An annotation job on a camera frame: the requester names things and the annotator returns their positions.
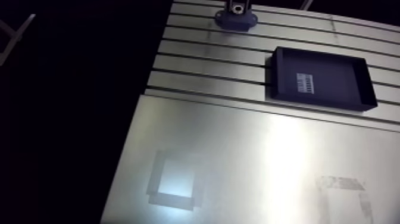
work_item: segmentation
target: label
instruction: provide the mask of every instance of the label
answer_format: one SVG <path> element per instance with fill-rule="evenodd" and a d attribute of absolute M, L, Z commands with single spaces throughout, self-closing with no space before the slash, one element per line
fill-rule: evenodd
<path fill-rule="evenodd" d="M 297 91 L 305 94 L 314 94 L 314 82 L 311 74 L 297 73 Z"/>

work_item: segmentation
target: black box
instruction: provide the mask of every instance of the black box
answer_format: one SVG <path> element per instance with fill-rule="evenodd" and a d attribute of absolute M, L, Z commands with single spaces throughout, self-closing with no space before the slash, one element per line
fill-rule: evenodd
<path fill-rule="evenodd" d="M 278 46 L 271 71 L 274 99 L 355 111 L 377 107 L 363 58 Z"/>

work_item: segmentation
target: dark background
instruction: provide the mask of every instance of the dark background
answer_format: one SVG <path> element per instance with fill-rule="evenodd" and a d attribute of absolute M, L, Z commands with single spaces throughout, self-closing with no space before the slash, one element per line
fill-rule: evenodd
<path fill-rule="evenodd" d="M 394 2 L 315 0 L 310 11 L 400 25 Z M 1 2 L 0 19 L 14 27 L 37 14 L 0 67 L 7 223 L 99 223 L 170 5 Z"/>

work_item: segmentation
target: sticker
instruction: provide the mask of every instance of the sticker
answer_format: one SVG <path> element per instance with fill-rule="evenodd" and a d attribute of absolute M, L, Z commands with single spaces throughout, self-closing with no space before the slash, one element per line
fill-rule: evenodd
<path fill-rule="evenodd" d="M 313 76 L 297 73 L 297 91 L 305 94 L 314 94 Z"/>

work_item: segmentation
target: slotted metal table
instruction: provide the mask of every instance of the slotted metal table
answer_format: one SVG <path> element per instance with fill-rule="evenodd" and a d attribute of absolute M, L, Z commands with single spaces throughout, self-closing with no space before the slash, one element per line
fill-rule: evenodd
<path fill-rule="evenodd" d="M 395 223 L 400 27 L 254 5 L 259 24 L 228 32 L 222 7 L 173 4 L 101 222 Z M 365 58 L 379 106 L 265 96 L 277 46 Z"/>

